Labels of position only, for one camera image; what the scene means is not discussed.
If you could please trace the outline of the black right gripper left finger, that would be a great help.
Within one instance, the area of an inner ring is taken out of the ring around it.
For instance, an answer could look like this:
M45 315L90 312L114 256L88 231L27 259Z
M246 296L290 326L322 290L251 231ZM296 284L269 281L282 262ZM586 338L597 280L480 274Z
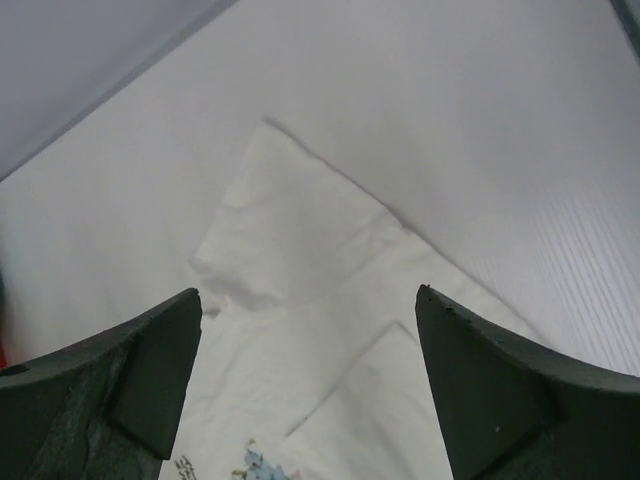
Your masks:
M188 288L85 340L1 371L4 479L156 479L201 339Z

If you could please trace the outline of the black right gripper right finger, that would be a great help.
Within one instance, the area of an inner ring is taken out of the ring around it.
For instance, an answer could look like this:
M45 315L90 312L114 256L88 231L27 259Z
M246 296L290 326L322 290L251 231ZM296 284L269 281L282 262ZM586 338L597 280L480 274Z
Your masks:
M638 478L638 378L551 350L426 285L415 313L454 478Z

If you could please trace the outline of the white t shirt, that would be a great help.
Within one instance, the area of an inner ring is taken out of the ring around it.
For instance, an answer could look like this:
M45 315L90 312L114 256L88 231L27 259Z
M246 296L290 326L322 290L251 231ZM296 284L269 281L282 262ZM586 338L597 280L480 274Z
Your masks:
M192 265L202 337L165 479L448 479L419 287L529 333L383 204L267 123Z

